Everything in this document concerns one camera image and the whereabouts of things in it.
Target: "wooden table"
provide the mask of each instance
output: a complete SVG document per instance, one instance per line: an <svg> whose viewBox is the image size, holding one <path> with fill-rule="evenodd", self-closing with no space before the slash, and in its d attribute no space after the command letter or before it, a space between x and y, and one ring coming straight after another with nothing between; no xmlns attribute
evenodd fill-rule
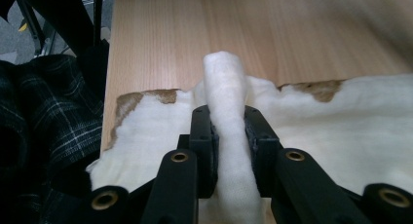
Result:
<svg viewBox="0 0 413 224"><path fill-rule="evenodd" d="M209 53L231 52L278 86L412 71L332 0L115 0L113 10L102 150L119 95L191 89Z"/></svg>

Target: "plaid fabric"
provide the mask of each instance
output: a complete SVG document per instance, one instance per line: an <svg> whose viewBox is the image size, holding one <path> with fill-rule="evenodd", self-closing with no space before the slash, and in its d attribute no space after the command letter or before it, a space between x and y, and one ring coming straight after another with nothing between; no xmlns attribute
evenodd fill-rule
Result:
<svg viewBox="0 0 413 224"><path fill-rule="evenodd" d="M69 213L79 198L54 189L53 180L71 179L75 187L84 182L85 176L73 181L80 178L61 174L97 157L103 103L72 56L38 57L22 65L0 61L0 94L0 135L8 135L0 144L0 182L3 191L13 191L9 221L64 223L68 214L62 212Z"/></svg>

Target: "brown stain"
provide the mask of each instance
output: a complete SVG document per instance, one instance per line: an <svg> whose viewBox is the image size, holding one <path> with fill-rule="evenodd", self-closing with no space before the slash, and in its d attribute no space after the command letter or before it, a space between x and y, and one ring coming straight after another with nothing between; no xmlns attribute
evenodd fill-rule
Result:
<svg viewBox="0 0 413 224"><path fill-rule="evenodd" d="M124 119L131 113L132 110L134 110L134 108L136 108L136 105L145 95L154 95L163 104L174 104L176 103L176 91L178 90L154 90L120 95L116 100L115 126L110 132L111 140L104 151L113 148L113 145L118 138L118 135L116 135L116 129L122 125Z"/></svg>
<svg viewBox="0 0 413 224"><path fill-rule="evenodd" d="M341 90L343 82L343 80L333 80L282 85L278 87L278 90L281 91L285 86L292 86L296 91L311 94L313 98L319 102L329 102L333 99L334 95Z"/></svg>

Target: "wooden surface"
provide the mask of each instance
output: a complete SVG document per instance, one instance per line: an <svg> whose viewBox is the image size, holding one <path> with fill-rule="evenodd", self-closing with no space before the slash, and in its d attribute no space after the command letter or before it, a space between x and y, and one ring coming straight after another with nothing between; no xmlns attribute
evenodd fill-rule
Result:
<svg viewBox="0 0 413 224"><path fill-rule="evenodd" d="M191 89L217 51L278 86L411 72L378 35L332 0L115 0L101 147L119 95Z"/></svg>

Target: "white cloth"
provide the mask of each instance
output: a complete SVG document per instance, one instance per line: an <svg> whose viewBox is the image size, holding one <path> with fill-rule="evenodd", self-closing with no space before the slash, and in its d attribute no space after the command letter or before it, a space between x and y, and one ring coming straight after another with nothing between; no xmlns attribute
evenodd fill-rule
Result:
<svg viewBox="0 0 413 224"><path fill-rule="evenodd" d="M207 104L220 148L215 192L200 200L201 224L274 223L250 167L245 105L261 111L285 148L310 153L337 184L361 194L366 184L385 182L413 193L413 74L321 85L331 98L320 101L309 93L311 85L280 91L245 77L240 60L226 52L208 55L204 63L203 81L189 92L173 92L174 101L142 94L116 128L113 148L88 167L93 189L132 191L154 178L179 135L189 133L192 110Z"/></svg>

